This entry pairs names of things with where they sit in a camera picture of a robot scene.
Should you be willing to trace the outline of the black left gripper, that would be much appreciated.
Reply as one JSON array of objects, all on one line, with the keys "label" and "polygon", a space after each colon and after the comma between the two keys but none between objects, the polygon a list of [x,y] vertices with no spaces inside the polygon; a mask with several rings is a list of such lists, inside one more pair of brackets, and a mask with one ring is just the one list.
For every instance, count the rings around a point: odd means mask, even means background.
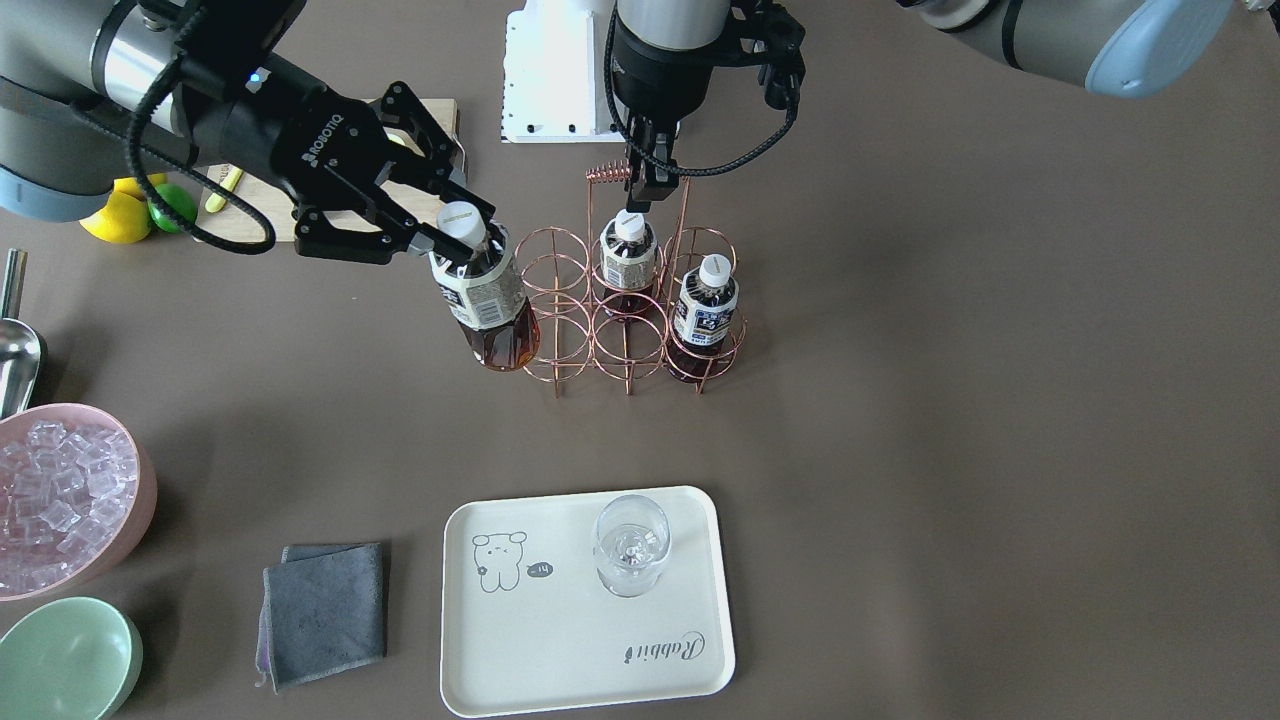
[{"label": "black left gripper", "polygon": [[612,20],[611,79],[628,110],[628,211],[650,211],[678,187],[678,123],[704,102],[712,68],[698,53],[716,41],[714,20]]}]

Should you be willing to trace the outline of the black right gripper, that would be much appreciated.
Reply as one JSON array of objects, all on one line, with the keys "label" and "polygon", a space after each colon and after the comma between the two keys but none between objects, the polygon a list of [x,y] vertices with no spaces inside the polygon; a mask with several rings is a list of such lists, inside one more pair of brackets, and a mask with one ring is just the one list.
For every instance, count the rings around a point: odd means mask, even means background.
[{"label": "black right gripper", "polygon": [[[407,138],[389,179],[439,199],[468,202],[485,222],[495,206],[466,187],[463,150],[403,81],[370,104],[333,91],[276,54],[233,96],[200,119],[200,147],[284,191],[294,204],[294,251],[303,258],[387,265],[398,252],[429,252],[454,263],[471,247],[420,222],[387,195],[393,143]],[[328,211],[372,217],[372,231],[333,225]]]}]

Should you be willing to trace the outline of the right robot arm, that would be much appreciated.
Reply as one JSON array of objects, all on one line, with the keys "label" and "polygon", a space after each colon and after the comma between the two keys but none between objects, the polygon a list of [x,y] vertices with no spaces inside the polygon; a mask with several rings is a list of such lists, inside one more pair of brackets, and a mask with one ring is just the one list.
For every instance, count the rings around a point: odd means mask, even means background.
[{"label": "right robot arm", "polygon": [[283,191],[307,258],[466,263],[497,224],[460,146],[403,83],[346,97],[276,55],[301,1],[5,1],[3,208],[42,222],[102,209],[166,165],[228,163]]}]

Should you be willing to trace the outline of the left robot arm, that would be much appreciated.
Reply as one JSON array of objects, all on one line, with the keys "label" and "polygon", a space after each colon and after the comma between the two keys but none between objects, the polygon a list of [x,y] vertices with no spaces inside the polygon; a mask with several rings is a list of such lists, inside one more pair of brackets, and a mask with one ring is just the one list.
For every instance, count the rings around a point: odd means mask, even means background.
[{"label": "left robot arm", "polygon": [[[1222,28],[1230,1],[905,1],[932,29],[1014,70],[1089,94],[1140,99],[1169,87]],[[794,127],[806,73],[804,26],[778,1],[617,1],[603,47],[605,106],[627,146],[626,209],[648,211],[684,178],[732,172]],[[782,126],[742,156],[681,167],[678,126],[718,68],[758,70]]]}]

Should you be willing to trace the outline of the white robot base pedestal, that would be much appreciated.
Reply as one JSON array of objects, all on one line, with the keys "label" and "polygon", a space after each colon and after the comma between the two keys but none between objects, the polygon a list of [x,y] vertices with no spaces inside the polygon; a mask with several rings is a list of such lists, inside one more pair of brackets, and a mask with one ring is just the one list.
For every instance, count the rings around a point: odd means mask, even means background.
[{"label": "white robot base pedestal", "polygon": [[527,1],[506,24],[502,138],[620,140],[607,109],[612,20],[714,20],[722,1]]}]

